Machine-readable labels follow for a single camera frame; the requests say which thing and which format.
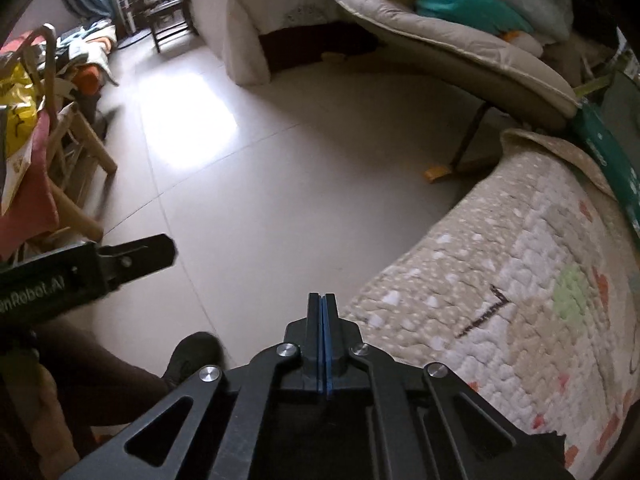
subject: screw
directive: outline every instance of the screw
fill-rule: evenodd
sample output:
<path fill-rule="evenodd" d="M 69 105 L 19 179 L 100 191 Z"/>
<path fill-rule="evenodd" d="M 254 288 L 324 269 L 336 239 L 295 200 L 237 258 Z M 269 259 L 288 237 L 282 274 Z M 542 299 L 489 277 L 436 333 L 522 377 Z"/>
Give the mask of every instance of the screw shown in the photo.
<path fill-rule="evenodd" d="M 449 369 L 442 363 L 430 363 L 427 365 L 427 373 L 431 377 L 441 379 L 449 373 Z"/>
<path fill-rule="evenodd" d="M 200 380 L 206 383 L 217 380 L 220 377 L 220 368 L 217 366 L 205 366 L 200 369 Z"/>
<path fill-rule="evenodd" d="M 358 343 L 351 347 L 351 351 L 356 355 L 367 355 L 369 353 L 369 345 L 366 343 Z"/>
<path fill-rule="evenodd" d="M 282 343 L 281 345 L 278 345 L 278 347 L 276 348 L 276 353 L 280 357 L 292 356 L 297 351 L 298 351 L 298 347 L 295 346 L 293 343 Z"/>

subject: quilted blanket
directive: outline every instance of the quilted blanket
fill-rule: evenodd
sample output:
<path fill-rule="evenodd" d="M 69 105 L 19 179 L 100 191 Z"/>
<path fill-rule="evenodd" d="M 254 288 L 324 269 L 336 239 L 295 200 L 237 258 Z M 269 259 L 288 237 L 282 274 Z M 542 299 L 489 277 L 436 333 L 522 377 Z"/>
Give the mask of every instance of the quilted blanket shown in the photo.
<path fill-rule="evenodd" d="M 341 314 L 395 359 L 447 364 L 527 433 L 566 435 L 591 478 L 640 390 L 640 273 L 596 163 L 502 134 L 504 157 Z"/>

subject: wall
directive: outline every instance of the wall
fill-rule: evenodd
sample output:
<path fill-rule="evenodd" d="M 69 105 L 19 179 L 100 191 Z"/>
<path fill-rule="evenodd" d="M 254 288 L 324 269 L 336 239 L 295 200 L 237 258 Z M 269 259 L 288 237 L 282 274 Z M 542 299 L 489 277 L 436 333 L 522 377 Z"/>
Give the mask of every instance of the wall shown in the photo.
<path fill-rule="evenodd" d="M 15 24 L 9 38 L 33 30 L 43 23 L 56 27 L 58 35 L 80 25 L 80 18 L 71 14 L 62 0 L 33 0 Z"/>

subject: black shoe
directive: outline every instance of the black shoe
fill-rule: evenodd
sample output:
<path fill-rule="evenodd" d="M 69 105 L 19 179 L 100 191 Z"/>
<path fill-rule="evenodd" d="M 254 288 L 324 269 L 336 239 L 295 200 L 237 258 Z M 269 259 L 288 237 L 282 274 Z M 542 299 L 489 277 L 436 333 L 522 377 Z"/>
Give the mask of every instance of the black shoe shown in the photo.
<path fill-rule="evenodd" d="M 196 332 L 178 343 L 162 378 L 175 388 L 206 365 L 224 368 L 225 354 L 217 337 Z"/>

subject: white tablecloth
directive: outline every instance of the white tablecloth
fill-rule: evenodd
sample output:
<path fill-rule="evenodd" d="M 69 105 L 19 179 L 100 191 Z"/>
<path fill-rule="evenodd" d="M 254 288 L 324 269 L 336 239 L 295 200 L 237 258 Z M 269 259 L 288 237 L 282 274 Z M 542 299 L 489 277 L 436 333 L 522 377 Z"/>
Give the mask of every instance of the white tablecloth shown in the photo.
<path fill-rule="evenodd" d="M 260 35 L 334 22 L 339 13 L 333 0 L 191 0 L 191 5 L 200 35 L 239 85 L 271 79 Z"/>

